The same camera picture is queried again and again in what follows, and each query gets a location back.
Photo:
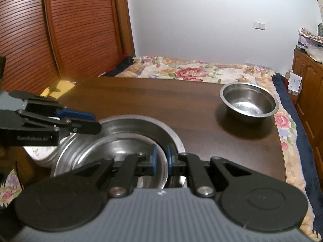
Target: light switch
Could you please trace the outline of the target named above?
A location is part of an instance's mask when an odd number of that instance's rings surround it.
[[[264,23],[260,23],[260,24],[259,24],[259,29],[264,30],[264,26],[265,26],[265,24],[264,24]]]
[[[257,22],[254,22],[254,28],[256,28],[256,29],[259,29],[259,23],[257,23]]]

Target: white paper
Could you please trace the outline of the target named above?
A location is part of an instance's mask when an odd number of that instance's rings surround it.
[[[302,78],[294,73],[290,74],[288,79],[288,90],[298,92]]]

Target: white wall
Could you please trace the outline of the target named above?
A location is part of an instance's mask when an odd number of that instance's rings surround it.
[[[317,34],[316,0],[128,0],[137,56],[257,63],[285,74],[298,29]],[[253,22],[266,30],[253,29]]]

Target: wooden door frame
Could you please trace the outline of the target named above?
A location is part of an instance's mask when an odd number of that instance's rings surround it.
[[[119,33],[122,53],[135,56],[133,45],[128,0],[114,0],[116,32]]]

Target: small metal bowl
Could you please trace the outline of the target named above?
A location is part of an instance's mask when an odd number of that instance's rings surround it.
[[[220,97],[228,113],[245,123],[260,123],[279,108],[277,99],[263,87],[244,82],[224,85]]]

